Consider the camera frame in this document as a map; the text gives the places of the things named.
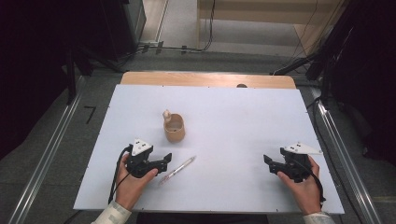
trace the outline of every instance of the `wooden table edge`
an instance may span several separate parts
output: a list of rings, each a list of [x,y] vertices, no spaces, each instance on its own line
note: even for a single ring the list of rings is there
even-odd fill
[[[201,72],[126,72],[120,84],[296,89],[289,76]]]

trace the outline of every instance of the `metal frame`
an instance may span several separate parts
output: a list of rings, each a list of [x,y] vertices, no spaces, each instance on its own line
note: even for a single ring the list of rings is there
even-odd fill
[[[40,186],[44,180],[44,177],[47,174],[48,169],[50,168],[50,164],[53,161],[53,158],[56,154],[58,146],[60,145],[62,138],[64,137],[64,133],[67,129],[67,126],[73,118],[73,115],[78,106],[78,102],[81,98],[82,90],[86,85],[85,77],[80,77],[77,84],[78,93],[76,98],[71,102],[71,104],[66,106],[64,113],[53,133],[47,147],[41,156],[40,162],[38,163],[35,171],[27,182],[24,190],[21,194],[20,199],[18,200],[18,204],[12,213],[8,223],[23,223],[26,219],[26,216],[30,210],[30,207],[35,200],[35,196],[40,189]]]
[[[311,91],[314,98],[320,96],[320,92],[318,90],[311,89]],[[348,178],[349,183],[355,193],[355,197],[359,202],[361,211],[363,212],[367,223],[382,223],[381,218],[373,204],[373,200],[367,188],[364,186],[361,176],[359,175],[358,169],[356,168],[353,160],[350,158],[341,134],[338,132],[337,127],[332,120],[331,112],[326,110],[322,102],[319,102],[318,108],[320,115],[326,125],[327,131],[329,132],[329,136],[334,144],[334,149],[337,152],[340,162],[344,167],[346,177]]]

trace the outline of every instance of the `sleeve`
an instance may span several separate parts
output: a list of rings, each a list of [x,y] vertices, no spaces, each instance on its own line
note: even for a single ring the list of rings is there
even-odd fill
[[[305,224],[335,224],[332,218],[324,212],[304,216]]]
[[[121,224],[125,223],[132,213],[121,205],[112,201],[92,224]]]

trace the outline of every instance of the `gray floor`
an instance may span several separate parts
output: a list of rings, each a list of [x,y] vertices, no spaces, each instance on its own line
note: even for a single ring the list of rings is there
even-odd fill
[[[274,67],[279,66],[279,62],[287,60],[287,58],[280,57],[267,58],[259,55],[213,52],[181,55],[180,52],[174,50],[164,51],[156,55],[153,50],[146,54],[136,55],[124,68],[132,71],[220,71],[266,74]],[[298,72],[303,73],[304,69],[300,68]],[[60,142],[44,181],[35,196],[25,223],[62,223],[75,213],[73,204],[78,193],[80,180],[91,156],[112,92],[115,85],[120,82],[120,76],[121,74],[115,74],[106,68],[97,68],[92,77],[84,77],[86,85],[83,88],[75,114],[70,120],[64,138]],[[307,104],[312,102],[313,97],[309,87],[312,83],[304,80],[304,76],[301,74],[295,73],[292,76],[301,90],[305,102]],[[9,219],[17,205],[24,186],[44,153],[47,143],[65,110],[66,96],[67,92],[65,91],[37,123],[25,142],[0,161],[0,190],[2,192],[0,223],[5,223]],[[93,117],[88,124],[87,120],[90,117],[91,110],[85,108],[85,106],[96,106]],[[333,101],[330,103],[330,109],[346,142],[348,151],[361,171],[361,177],[367,189],[375,199],[375,207],[379,215],[384,223],[394,222],[396,220],[394,213],[396,206],[394,200],[389,199],[389,197],[396,193],[394,188],[396,184],[394,178],[395,167],[384,161],[363,158],[361,155],[362,143],[348,117],[337,109]],[[326,159],[343,206],[346,209],[344,215],[334,216],[334,220],[336,223],[359,223],[357,215],[347,200],[347,195],[351,198],[361,219],[364,219],[360,206],[348,184],[337,154],[332,150],[332,141],[326,133],[327,131],[320,121],[319,115],[317,117],[318,126],[330,147]],[[334,166],[329,160],[329,155],[332,157]],[[334,170],[338,171],[340,178],[335,175]],[[341,183],[344,183],[346,192],[343,190]],[[89,223],[98,214],[98,212],[84,212],[76,218],[74,223]],[[269,219],[271,223],[303,223],[301,216],[297,214],[270,215]],[[131,217],[131,222],[134,223],[134,216]]]

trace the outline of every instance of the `black curtain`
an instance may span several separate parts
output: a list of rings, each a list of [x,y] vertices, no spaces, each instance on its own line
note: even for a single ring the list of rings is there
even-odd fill
[[[0,159],[23,142],[66,87],[53,4],[0,0]]]

